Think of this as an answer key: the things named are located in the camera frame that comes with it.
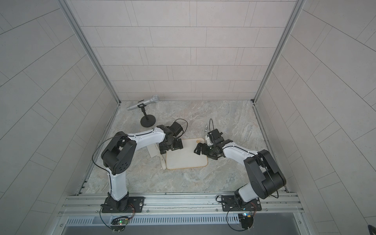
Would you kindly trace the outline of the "beige cutting board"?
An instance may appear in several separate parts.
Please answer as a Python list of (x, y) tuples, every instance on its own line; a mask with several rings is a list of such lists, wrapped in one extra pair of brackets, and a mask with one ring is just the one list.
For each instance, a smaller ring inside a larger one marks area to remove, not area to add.
[(205, 167), (208, 165), (206, 155), (194, 153), (198, 144), (204, 144), (203, 138), (182, 140), (183, 149), (166, 152), (166, 168), (169, 170)]

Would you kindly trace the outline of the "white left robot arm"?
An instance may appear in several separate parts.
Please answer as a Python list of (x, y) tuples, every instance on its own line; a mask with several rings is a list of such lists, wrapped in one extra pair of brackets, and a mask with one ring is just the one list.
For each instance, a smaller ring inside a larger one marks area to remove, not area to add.
[(176, 121), (171, 126), (158, 125), (152, 130), (136, 134), (118, 132), (101, 154), (110, 179), (106, 205), (120, 211), (127, 209), (129, 192), (126, 187), (126, 170), (131, 165), (135, 151), (153, 144), (159, 145), (160, 154), (182, 149), (182, 140), (178, 136), (182, 132), (183, 127)]

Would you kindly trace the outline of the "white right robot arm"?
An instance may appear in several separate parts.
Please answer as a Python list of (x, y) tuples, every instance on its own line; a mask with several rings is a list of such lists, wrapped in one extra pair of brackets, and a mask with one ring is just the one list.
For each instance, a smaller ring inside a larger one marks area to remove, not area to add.
[(252, 151), (237, 145), (231, 140), (208, 145), (198, 143), (194, 153), (217, 160), (220, 157), (232, 159), (245, 166), (249, 183), (236, 190), (236, 197), (242, 203), (254, 199), (266, 199), (287, 183), (285, 176), (267, 150)]

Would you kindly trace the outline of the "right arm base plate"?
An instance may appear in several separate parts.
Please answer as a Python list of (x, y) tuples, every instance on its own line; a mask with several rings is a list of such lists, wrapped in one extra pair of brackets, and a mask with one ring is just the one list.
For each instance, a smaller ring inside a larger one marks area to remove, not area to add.
[(235, 195), (218, 195), (216, 201), (222, 206), (224, 212), (230, 210), (259, 212), (262, 210), (261, 203), (258, 198), (249, 202), (243, 202), (239, 196)]

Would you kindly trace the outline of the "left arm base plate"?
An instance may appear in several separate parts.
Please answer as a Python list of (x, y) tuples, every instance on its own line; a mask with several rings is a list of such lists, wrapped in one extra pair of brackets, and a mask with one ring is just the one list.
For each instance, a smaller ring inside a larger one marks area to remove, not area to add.
[(108, 196), (101, 207), (103, 213), (139, 213), (142, 212), (144, 203), (145, 197), (125, 197), (116, 201)]

